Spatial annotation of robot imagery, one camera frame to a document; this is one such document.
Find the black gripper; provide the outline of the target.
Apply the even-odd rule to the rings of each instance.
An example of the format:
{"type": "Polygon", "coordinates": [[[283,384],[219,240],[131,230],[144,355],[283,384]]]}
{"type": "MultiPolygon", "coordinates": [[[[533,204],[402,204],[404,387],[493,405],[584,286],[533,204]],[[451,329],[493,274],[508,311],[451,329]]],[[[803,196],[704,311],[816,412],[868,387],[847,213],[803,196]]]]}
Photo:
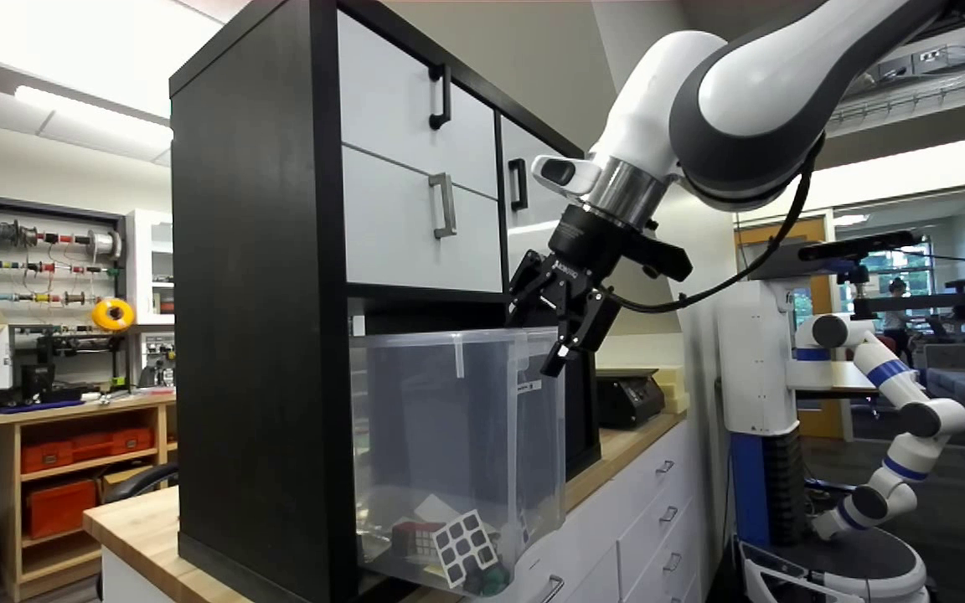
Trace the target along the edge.
{"type": "Polygon", "coordinates": [[[694,265],[683,249],[663,245],[633,223],[624,223],[586,204],[568,204],[549,235],[549,251],[527,251],[508,281],[508,324],[551,324],[558,334],[543,362],[546,376],[558,376],[578,352],[591,355],[620,313],[601,293],[601,281],[620,260],[637,260],[651,278],[683,281],[694,265]]]}

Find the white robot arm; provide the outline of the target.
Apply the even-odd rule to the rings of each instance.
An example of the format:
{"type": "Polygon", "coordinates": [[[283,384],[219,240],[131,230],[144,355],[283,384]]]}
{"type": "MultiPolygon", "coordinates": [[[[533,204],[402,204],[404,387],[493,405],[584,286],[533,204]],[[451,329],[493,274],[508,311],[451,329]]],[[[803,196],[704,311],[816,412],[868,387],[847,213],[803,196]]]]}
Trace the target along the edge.
{"type": "Polygon", "coordinates": [[[719,212],[808,192],[849,79],[947,12],[965,12],[965,0],[822,0],[740,40],[706,31],[661,37],[586,154],[538,154],[528,164],[567,207],[549,245],[519,260],[504,317],[556,313],[549,372],[598,348],[628,308],[607,285],[620,260],[663,278],[689,274],[689,257],[651,235],[672,185],[719,212]]]}

